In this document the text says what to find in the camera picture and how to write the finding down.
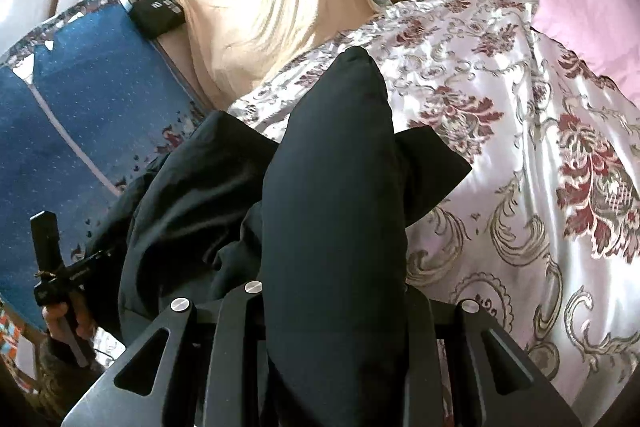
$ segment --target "black metal frame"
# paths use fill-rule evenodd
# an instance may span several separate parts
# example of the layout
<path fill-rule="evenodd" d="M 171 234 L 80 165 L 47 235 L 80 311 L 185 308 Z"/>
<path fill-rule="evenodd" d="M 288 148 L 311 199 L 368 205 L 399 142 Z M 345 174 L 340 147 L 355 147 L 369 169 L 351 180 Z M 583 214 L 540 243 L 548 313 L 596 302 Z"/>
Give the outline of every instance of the black metal frame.
<path fill-rule="evenodd" d="M 63 427 L 191 427 L 196 392 L 188 363 L 198 329 L 209 325 L 216 331 L 203 427 L 257 426 L 257 400 L 246 391 L 246 381 L 256 371 L 248 340 L 264 339 L 261 301 L 243 285 L 222 301 L 189 303 L 183 311 L 168 307 L 76 404 Z M 444 425 L 436 339 L 444 339 L 447 348 L 457 425 L 580 426 L 551 383 L 475 301 L 445 304 L 408 287 L 406 305 L 404 427 Z"/>

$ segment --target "black pillow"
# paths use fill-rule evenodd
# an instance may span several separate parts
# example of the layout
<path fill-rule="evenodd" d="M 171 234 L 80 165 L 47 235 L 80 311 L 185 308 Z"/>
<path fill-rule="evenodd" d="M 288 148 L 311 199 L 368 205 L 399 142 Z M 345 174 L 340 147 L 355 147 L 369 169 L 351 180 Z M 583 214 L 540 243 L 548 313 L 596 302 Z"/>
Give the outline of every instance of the black pillow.
<path fill-rule="evenodd" d="M 258 276 L 283 426 L 397 424 L 404 229 L 469 171 L 429 127 L 394 135 L 384 79 L 362 48 L 298 103 L 263 183 Z"/>

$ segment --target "satin bedspread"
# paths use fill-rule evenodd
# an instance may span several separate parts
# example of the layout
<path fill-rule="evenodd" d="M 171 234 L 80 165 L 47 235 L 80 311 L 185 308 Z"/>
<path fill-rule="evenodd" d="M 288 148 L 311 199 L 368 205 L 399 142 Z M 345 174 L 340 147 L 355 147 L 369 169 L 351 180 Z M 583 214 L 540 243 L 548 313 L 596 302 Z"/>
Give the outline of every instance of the satin bedspread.
<path fill-rule="evenodd" d="M 407 229 L 407 281 L 473 298 L 585 426 L 640 353 L 640 111 L 530 27 L 538 0 L 411 0 L 293 60 L 229 112 L 282 139 L 347 47 L 386 79 L 396 132 L 430 125 L 473 170 Z"/>

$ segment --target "patterned fabric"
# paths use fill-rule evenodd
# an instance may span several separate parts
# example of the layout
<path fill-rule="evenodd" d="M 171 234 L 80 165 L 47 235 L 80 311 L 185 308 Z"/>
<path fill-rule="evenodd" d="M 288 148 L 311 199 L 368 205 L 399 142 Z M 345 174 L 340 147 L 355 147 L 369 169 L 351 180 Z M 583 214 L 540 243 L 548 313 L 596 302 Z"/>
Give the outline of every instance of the patterned fabric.
<path fill-rule="evenodd" d="M 594 425 L 640 353 L 640 111 L 534 31 L 538 0 L 411 0 L 301 55 L 229 112 L 281 140 L 334 58 L 363 46 L 396 132 L 431 125 L 472 163 L 407 229 L 407 280 L 475 299 Z"/>
<path fill-rule="evenodd" d="M 32 393 L 33 387 L 31 383 L 25 380 L 16 365 L 18 343 L 23 334 L 24 325 L 21 326 L 12 319 L 0 299 L 0 363 L 4 363 L 20 389 L 25 393 Z"/>
<path fill-rule="evenodd" d="M 12 48 L 0 66 L 11 159 L 0 163 L 0 304 L 43 325 L 29 217 L 55 212 L 63 258 L 81 258 L 127 184 L 204 120 L 180 80 L 117 0 L 84 0 Z"/>

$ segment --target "sleeve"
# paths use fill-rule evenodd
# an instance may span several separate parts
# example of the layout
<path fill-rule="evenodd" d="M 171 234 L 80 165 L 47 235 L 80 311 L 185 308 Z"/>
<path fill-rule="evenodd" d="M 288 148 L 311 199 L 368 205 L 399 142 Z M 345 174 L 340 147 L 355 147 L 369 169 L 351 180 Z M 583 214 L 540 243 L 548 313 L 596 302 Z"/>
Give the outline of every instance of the sleeve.
<path fill-rule="evenodd" d="M 84 284 L 84 296 L 96 323 L 119 341 L 122 341 L 122 334 L 118 318 L 118 289 L 127 254 L 129 228 L 140 201 L 168 156 L 159 156 L 152 161 L 146 171 L 127 187 L 86 245 L 86 255 L 100 250 L 113 251 L 112 262 Z"/>
<path fill-rule="evenodd" d="M 60 425 L 101 374 L 98 363 L 79 367 L 69 346 L 47 336 L 38 350 L 40 391 L 28 395 L 28 401 L 50 425 Z"/>

